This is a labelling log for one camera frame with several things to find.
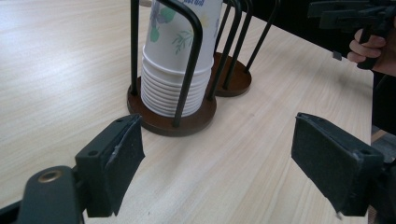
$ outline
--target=finger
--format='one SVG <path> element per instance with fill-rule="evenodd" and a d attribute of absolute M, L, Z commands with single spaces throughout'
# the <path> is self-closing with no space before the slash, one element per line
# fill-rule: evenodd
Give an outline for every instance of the finger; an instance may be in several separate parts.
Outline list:
<path fill-rule="evenodd" d="M 373 49 L 363 46 L 359 44 L 357 40 L 352 40 L 349 44 L 349 48 L 352 49 L 352 51 L 364 57 L 377 58 L 381 55 L 380 49 Z"/>
<path fill-rule="evenodd" d="M 361 56 L 353 51 L 349 52 L 348 55 L 346 56 L 346 58 L 353 63 L 361 63 L 366 60 L 366 57 Z"/>
<path fill-rule="evenodd" d="M 359 29 L 359 31 L 355 33 L 355 40 L 358 41 L 358 43 L 361 39 L 362 31 L 363 31 L 362 29 Z M 371 35 L 370 39 L 366 43 L 363 43 L 362 45 L 368 48 L 383 48 L 385 47 L 386 44 L 387 42 L 384 37 L 378 35 Z"/>

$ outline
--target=round wooden base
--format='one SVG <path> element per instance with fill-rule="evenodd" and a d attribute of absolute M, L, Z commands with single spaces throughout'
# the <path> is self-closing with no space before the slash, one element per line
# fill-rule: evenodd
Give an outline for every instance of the round wooden base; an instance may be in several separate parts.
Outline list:
<path fill-rule="evenodd" d="M 213 82 L 216 72 L 218 71 L 221 56 L 222 56 L 221 53 L 216 52 L 214 57 L 215 62 L 212 68 L 212 77 L 210 78 L 209 86 L 211 86 L 211 83 Z M 245 93 L 250 87 L 250 83 L 251 83 L 250 72 L 246 73 L 245 72 L 246 67 L 239 61 L 236 61 L 236 65 L 235 65 L 235 69 L 233 70 L 233 77 L 231 79 L 230 85 L 228 86 L 227 89 L 223 88 L 224 80 L 227 76 L 228 68 L 231 65 L 232 59 L 233 58 L 230 56 L 227 57 L 227 62 L 221 73 L 219 84 L 216 89 L 217 96 L 233 97 L 233 96 L 241 95 Z"/>
<path fill-rule="evenodd" d="M 142 116 L 142 127 L 164 136 L 187 136 L 198 133 L 205 128 L 213 119 L 216 112 L 216 98 L 212 101 L 207 100 L 206 95 L 201 107 L 194 114 L 181 118 L 179 127 L 174 127 L 174 118 L 158 115 L 149 110 L 142 102 L 140 97 L 141 78 L 137 79 L 137 90 L 139 94 L 132 95 L 131 87 L 127 93 L 128 110 L 131 114 L 137 113 Z"/>

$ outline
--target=black metal rod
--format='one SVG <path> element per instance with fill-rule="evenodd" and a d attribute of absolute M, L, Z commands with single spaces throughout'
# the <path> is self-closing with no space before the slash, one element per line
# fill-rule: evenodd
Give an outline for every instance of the black metal rod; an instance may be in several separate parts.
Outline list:
<path fill-rule="evenodd" d="M 245 21 L 242 26 L 241 34 L 239 35 L 238 42 L 236 43 L 235 50 L 233 52 L 233 60 L 231 61 L 230 68 L 228 69 L 227 76 L 226 76 L 223 86 L 222 86 L 222 88 L 224 90 L 227 90 L 228 87 L 230 86 L 231 79 L 233 78 L 233 70 L 235 69 L 236 62 L 238 61 L 238 56 L 239 56 L 239 53 L 241 52 L 242 45 L 244 44 L 244 40 L 247 35 L 248 27 L 250 25 L 251 17 L 253 14 L 253 12 L 252 12 L 253 4 L 251 3 L 251 0 L 245 0 L 245 2 L 247 5 L 247 15 L 245 17 Z"/>
<path fill-rule="evenodd" d="M 215 51 L 213 52 L 214 54 L 216 53 L 216 50 L 218 49 L 221 35 L 224 31 L 225 23 L 227 23 L 227 18 L 228 18 L 228 15 L 230 14 L 230 10 L 231 10 L 231 4 L 230 4 L 230 1 L 228 1 L 227 7 L 225 8 L 223 18 L 221 20 L 221 26 L 219 28 L 218 37 L 216 38 Z"/>
<path fill-rule="evenodd" d="M 131 94 L 137 95 L 137 52 L 139 45 L 139 0 L 131 0 Z"/>
<path fill-rule="evenodd" d="M 187 95 L 189 94 L 189 89 L 192 81 L 192 76 L 194 75 L 195 65 L 198 61 L 199 52 L 201 50 L 202 41 L 204 38 L 204 31 L 202 25 L 195 15 L 195 13 L 184 4 L 178 2 L 177 0 L 158 0 L 160 3 L 172 8 L 174 11 L 185 17 L 191 24 L 192 30 L 194 31 L 194 38 L 192 40 L 190 58 L 187 62 L 186 74 L 183 79 L 183 84 L 181 86 L 180 96 L 178 97 L 177 109 L 175 113 L 175 118 L 172 125 L 178 127 L 180 125 L 181 115 L 183 113 L 184 105 L 186 104 Z"/>
<path fill-rule="evenodd" d="M 256 59 L 257 53 L 259 52 L 260 48 L 262 47 L 262 42 L 264 41 L 265 37 L 267 37 L 267 34 L 272 26 L 272 24 L 274 23 L 274 20 L 277 16 L 277 13 L 280 10 L 280 3 L 281 0 L 276 0 L 275 1 L 275 6 L 273 11 L 271 12 L 271 16 L 268 19 L 267 25 L 264 28 L 264 31 L 262 31 L 262 36 L 260 37 L 259 43 L 257 43 L 256 48 L 253 51 L 253 54 L 251 55 L 248 63 L 247 63 L 247 67 L 245 69 L 245 72 L 248 72 L 250 70 L 251 65 L 253 64 L 254 60 Z"/>
<path fill-rule="evenodd" d="M 212 86 L 210 88 L 210 92 L 207 95 L 207 99 L 210 101 L 215 98 L 216 88 L 219 84 L 221 73 L 224 69 L 225 63 L 227 62 L 227 57 L 228 57 L 228 54 L 230 53 L 231 46 L 233 45 L 233 39 L 235 38 L 236 31 L 238 30 L 239 22 L 241 21 L 241 17 L 242 17 L 242 7 L 241 7 L 241 3 L 239 2 L 239 0 L 231 0 L 231 2 L 233 2 L 233 7 L 235 8 L 235 15 L 233 18 L 233 24 L 231 25 L 230 33 L 228 35 L 228 38 L 227 38 L 227 41 L 226 41 L 226 44 L 224 47 L 224 51 L 222 52 L 222 56 L 221 56 L 221 59 L 219 62 L 218 71 L 216 71 L 215 79 L 214 79 Z"/>

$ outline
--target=light wood surface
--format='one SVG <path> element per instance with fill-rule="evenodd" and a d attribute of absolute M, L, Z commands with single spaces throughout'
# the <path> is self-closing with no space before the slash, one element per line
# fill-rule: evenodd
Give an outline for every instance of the light wood surface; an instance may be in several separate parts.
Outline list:
<path fill-rule="evenodd" d="M 140 9 L 139 50 L 149 25 L 149 8 Z M 242 63 L 264 25 L 252 20 Z M 36 172 L 74 166 L 128 114 L 130 56 L 129 1 L 0 1 L 1 207 L 20 200 Z M 370 143 L 370 72 L 276 27 L 250 72 L 249 92 L 218 97 L 203 131 L 175 138 L 143 129 L 147 157 L 119 216 L 87 223 L 366 223 L 338 219 L 290 149 L 299 111 Z"/>

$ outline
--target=stack of paper cups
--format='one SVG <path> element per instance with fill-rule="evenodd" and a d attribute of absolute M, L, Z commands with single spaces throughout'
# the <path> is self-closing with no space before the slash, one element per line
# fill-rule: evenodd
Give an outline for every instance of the stack of paper cups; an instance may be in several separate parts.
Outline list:
<path fill-rule="evenodd" d="M 203 43 L 182 117 L 196 112 L 203 101 L 213 65 L 222 0 L 184 0 L 199 18 Z M 143 47 L 141 97 L 156 114 L 173 117 L 190 57 L 193 30 L 173 9 L 153 0 L 146 45 Z"/>

